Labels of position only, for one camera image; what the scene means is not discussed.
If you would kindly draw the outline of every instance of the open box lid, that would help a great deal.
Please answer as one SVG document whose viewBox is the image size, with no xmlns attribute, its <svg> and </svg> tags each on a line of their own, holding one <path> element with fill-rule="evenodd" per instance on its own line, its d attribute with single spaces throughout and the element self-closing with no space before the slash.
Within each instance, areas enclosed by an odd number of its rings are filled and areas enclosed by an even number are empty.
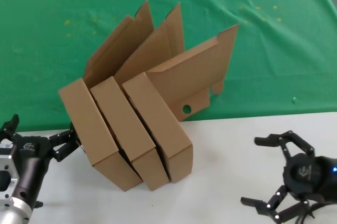
<svg viewBox="0 0 337 224">
<path fill-rule="evenodd" d="M 210 87 L 214 94 L 222 92 L 238 26 L 146 71 L 179 121 L 210 105 Z"/>
<path fill-rule="evenodd" d="M 178 3 L 162 24 L 126 60 L 114 78 L 121 85 L 184 51 L 183 19 Z"/>
<path fill-rule="evenodd" d="M 135 18 L 125 17 L 88 60 L 83 75 L 88 88 L 113 76 L 153 31 L 150 5 L 145 1 Z"/>
</svg>

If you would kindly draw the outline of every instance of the hole in cardboard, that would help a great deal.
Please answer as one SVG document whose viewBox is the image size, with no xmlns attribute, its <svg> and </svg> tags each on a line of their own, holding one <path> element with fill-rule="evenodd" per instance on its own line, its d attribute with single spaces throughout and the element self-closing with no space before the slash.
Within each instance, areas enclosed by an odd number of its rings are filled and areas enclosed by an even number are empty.
<svg viewBox="0 0 337 224">
<path fill-rule="evenodd" d="M 183 107 L 183 112 L 184 112 L 185 114 L 190 114 L 191 111 L 192 111 L 192 108 L 191 108 L 188 104 L 184 105 L 184 107 Z"/>
</svg>

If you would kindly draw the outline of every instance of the box flap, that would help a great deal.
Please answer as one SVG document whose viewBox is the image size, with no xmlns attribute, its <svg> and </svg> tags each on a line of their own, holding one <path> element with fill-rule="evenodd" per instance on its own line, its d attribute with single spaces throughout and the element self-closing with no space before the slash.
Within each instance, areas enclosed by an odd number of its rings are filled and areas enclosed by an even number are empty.
<svg viewBox="0 0 337 224">
<path fill-rule="evenodd" d="M 123 88 L 168 158 L 192 144 L 145 73 L 124 83 Z"/>
<path fill-rule="evenodd" d="M 122 22 L 112 31 L 102 45 L 95 51 L 95 53 L 88 59 L 83 78 L 88 77 L 88 74 L 93 70 L 93 66 L 99 59 L 107 56 L 107 52 L 113 42 L 122 34 L 122 32 L 134 21 L 133 17 L 126 16 Z"/>
<path fill-rule="evenodd" d="M 172 58 L 146 72 L 162 98 L 178 120 L 204 109 L 208 102 L 192 102 L 195 95 L 206 96 L 208 88 L 215 93 L 223 89 L 224 78 L 229 65 L 238 25 L 217 37 Z M 183 112 L 183 106 L 190 106 L 190 113 Z"/>
<path fill-rule="evenodd" d="M 131 162 L 155 148 L 151 137 L 113 77 L 91 88 L 91 92 Z"/>
<path fill-rule="evenodd" d="M 74 128 L 92 165 L 118 152 L 118 147 L 83 79 L 59 90 Z"/>
<path fill-rule="evenodd" d="M 135 19 L 131 20 L 126 17 L 103 43 L 103 47 L 94 53 L 93 59 L 89 59 L 83 76 L 89 89 L 113 76 L 154 31 L 148 1 L 137 11 Z"/>
<path fill-rule="evenodd" d="M 178 4 L 163 23 L 139 46 L 114 75 L 122 83 L 185 51 L 181 6 Z"/>
</svg>

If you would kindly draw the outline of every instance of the cardboard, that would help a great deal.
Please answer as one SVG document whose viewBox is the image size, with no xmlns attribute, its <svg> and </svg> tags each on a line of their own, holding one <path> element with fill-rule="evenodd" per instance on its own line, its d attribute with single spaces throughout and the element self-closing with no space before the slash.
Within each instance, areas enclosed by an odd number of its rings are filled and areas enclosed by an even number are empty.
<svg viewBox="0 0 337 224">
<path fill-rule="evenodd" d="M 185 51 L 180 3 L 114 75 L 122 83 Z"/>
<path fill-rule="evenodd" d="M 238 25 L 146 71 L 175 117 L 182 121 L 210 105 L 209 87 L 219 94 L 230 62 Z"/>
<path fill-rule="evenodd" d="M 113 77 L 91 89 L 115 139 L 150 190 L 169 182 L 151 137 Z"/>
<path fill-rule="evenodd" d="M 127 16 L 87 62 L 83 75 L 88 88 L 115 75 L 130 55 L 154 31 L 148 1 L 139 8 L 135 19 Z"/>
<path fill-rule="evenodd" d="M 123 84 L 133 108 L 151 132 L 172 182 L 192 172 L 193 145 L 145 73 Z"/>
<path fill-rule="evenodd" d="M 83 79 L 59 90 L 91 165 L 123 191 L 142 183 L 118 147 Z"/>
</svg>

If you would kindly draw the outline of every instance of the white table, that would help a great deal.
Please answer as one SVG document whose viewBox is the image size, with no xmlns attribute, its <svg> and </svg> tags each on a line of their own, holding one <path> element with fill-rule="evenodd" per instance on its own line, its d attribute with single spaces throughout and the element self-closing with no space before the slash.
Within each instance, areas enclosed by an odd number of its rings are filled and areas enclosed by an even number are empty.
<svg viewBox="0 0 337 224">
<path fill-rule="evenodd" d="M 123 192 L 92 168 L 82 149 L 77 149 L 61 163 L 51 162 L 39 195 L 44 207 L 34 210 L 30 223 L 272 224 L 269 217 L 240 203 L 241 196 L 269 200 L 282 184 L 285 159 L 281 149 L 258 147 L 254 137 L 293 130 L 315 147 L 316 155 L 337 158 L 337 113 L 182 124 L 194 144 L 194 167 L 188 178 L 153 192 L 145 184 Z M 299 152 L 288 145 L 291 154 Z M 294 203 L 288 196 L 280 209 Z M 315 216 L 305 223 L 335 223 L 336 206 L 323 208 Z"/>
</svg>

